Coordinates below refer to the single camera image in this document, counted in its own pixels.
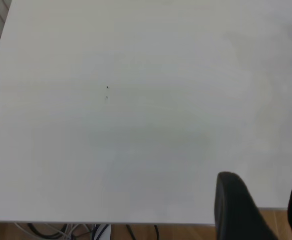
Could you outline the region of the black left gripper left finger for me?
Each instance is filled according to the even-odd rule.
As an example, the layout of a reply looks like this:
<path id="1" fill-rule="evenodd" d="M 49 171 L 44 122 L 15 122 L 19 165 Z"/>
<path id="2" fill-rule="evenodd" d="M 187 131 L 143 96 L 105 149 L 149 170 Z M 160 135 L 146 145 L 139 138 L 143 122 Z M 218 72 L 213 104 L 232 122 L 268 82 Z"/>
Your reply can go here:
<path id="1" fill-rule="evenodd" d="M 235 173 L 217 175 L 214 220 L 218 240 L 276 240 L 244 181 Z"/>

